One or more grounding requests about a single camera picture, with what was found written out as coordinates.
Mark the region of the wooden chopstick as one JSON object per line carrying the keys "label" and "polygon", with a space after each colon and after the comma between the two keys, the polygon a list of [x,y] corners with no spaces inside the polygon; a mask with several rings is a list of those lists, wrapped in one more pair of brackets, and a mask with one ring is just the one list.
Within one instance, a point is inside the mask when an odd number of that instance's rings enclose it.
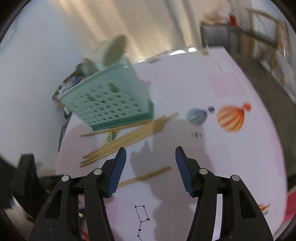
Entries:
{"label": "wooden chopstick", "polygon": [[129,180],[120,182],[119,185],[118,185],[118,187],[123,187],[123,186],[130,185],[130,184],[133,184],[133,183],[138,182],[138,181],[147,180],[147,179],[152,178],[154,176],[157,176],[157,175],[159,175],[161,173],[164,173],[164,172],[166,172],[166,171],[168,171],[170,169],[171,169],[170,166],[166,166],[164,168],[161,168],[161,169],[158,169],[156,171],[153,171],[153,172],[150,172],[150,173],[141,175],[139,177],[135,177],[135,178],[132,178],[132,179],[129,179]]}
{"label": "wooden chopstick", "polygon": [[136,123],[131,123],[131,124],[128,124],[128,125],[116,126],[116,127],[107,128],[107,129],[104,129],[104,130],[99,130],[99,131],[93,131],[93,132],[89,132],[89,133],[84,133],[84,134],[81,134],[80,136],[81,137],[88,137],[88,136],[98,135],[98,134],[101,134],[101,133],[113,132],[113,131],[117,131],[117,130],[131,128],[131,127],[134,127],[134,126],[146,125],[146,124],[151,123],[151,122],[156,121],[156,120],[157,119],[155,119],[155,120],[138,121]]}
{"label": "wooden chopstick", "polygon": [[115,147],[115,148],[109,149],[109,150],[107,150],[107,151],[103,151],[102,153],[95,153],[93,156],[91,156],[91,157],[89,157],[88,159],[82,161],[82,162],[80,163],[79,167],[87,166],[87,165],[89,165],[89,164],[91,164],[91,163],[93,163],[93,162],[95,162],[95,161],[97,161],[97,160],[99,160],[99,159],[101,159],[101,158],[103,158],[103,157],[106,157],[106,156],[108,156],[108,155],[110,155],[110,154],[112,154],[112,153],[117,152],[120,148],[125,148],[125,147],[127,147],[127,146],[129,146],[129,145],[132,145],[132,144],[134,144],[134,143],[136,143],[136,142],[139,142],[139,141],[141,141],[141,140],[143,140],[144,138],[147,138],[147,137],[149,137],[149,136],[150,136],[150,135],[148,135],[147,133],[144,133],[143,136],[140,136],[140,137],[134,137],[134,138],[128,140],[127,142],[120,143],[119,146],[117,146],[117,147]]}
{"label": "wooden chopstick", "polygon": [[88,159],[89,157],[93,156],[95,153],[102,153],[103,151],[107,151],[109,149],[115,148],[119,146],[120,143],[127,142],[128,140],[134,137],[143,136],[144,133],[147,133],[148,135],[156,133],[158,132],[157,129],[160,129],[160,130],[163,129],[164,123],[167,121],[168,121],[168,118],[165,116],[162,116],[161,118],[157,118],[156,120],[153,120],[148,124],[145,124],[129,133],[126,133],[125,135],[115,139],[111,143],[104,145],[103,147],[100,147],[99,149],[96,149],[93,152],[88,153],[87,155],[83,156],[83,159]]}

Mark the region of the metal spoon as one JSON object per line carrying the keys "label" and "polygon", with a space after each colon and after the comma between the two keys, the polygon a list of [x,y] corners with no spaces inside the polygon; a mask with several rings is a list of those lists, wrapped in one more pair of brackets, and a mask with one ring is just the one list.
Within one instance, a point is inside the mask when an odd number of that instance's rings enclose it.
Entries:
{"label": "metal spoon", "polygon": [[88,76],[93,75],[97,71],[98,69],[95,63],[88,58],[83,58],[81,63],[79,63],[76,66],[76,72],[79,73],[84,78],[87,78]]}

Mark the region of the green plastic utensil holder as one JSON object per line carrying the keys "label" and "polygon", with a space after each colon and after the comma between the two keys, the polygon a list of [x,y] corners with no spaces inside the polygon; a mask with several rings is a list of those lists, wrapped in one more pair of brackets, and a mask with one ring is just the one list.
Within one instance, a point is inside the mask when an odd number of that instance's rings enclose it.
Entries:
{"label": "green plastic utensil holder", "polygon": [[154,117],[147,83],[132,65],[104,68],[61,94],[58,100],[93,131]]}

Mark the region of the grey cabinet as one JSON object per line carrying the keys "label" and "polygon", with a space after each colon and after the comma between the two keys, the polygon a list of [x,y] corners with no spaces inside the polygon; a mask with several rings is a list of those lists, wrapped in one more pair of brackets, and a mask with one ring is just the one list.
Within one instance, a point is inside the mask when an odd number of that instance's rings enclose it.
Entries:
{"label": "grey cabinet", "polygon": [[223,47],[231,56],[239,53],[242,28],[229,25],[200,26],[202,47]]}

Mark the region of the wooden chair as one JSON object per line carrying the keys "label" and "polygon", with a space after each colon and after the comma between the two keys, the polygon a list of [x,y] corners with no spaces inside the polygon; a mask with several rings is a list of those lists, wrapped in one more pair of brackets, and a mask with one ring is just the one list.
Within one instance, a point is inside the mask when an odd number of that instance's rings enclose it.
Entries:
{"label": "wooden chair", "polygon": [[[287,24],[263,11],[251,8],[245,10],[248,13],[249,28],[244,30],[241,36],[241,61],[245,63],[247,59],[253,58],[256,42],[263,44],[267,47],[269,75],[272,75],[276,67],[277,53],[287,59],[290,57],[292,48]],[[273,37],[268,34],[264,19],[273,22]]]}

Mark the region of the cream curtain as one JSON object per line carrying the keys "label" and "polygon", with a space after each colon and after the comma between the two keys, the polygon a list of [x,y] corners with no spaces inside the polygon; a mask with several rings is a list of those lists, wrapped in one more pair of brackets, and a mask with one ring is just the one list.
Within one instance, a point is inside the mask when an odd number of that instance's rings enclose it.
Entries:
{"label": "cream curtain", "polygon": [[102,41],[127,37],[132,62],[201,48],[202,22],[225,23],[230,1],[49,1],[84,57]]}

